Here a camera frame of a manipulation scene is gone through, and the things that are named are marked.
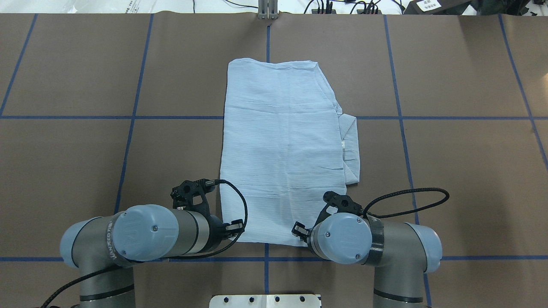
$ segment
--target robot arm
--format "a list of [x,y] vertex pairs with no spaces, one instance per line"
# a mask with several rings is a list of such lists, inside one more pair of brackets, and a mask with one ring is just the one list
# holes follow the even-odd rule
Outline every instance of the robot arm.
[[[78,268],[81,276],[119,267],[80,283],[80,308],[135,307],[132,266],[209,252],[223,239],[241,234],[244,221],[223,224],[209,213],[205,194],[221,182],[183,182],[172,190],[174,209],[155,204],[133,206],[69,227],[61,239],[61,256],[69,266]],[[193,204],[198,196],[202,203]]]
[[[292,233],[320,258],[374,266],[374,308],[424,307],[423,273],[437,270],[442,257],[434,230],[381,221],[349,196],[326,192],[323,199],[327,205],[314,227],[296,222]],[[329,207],[337,213],[329,214]]]

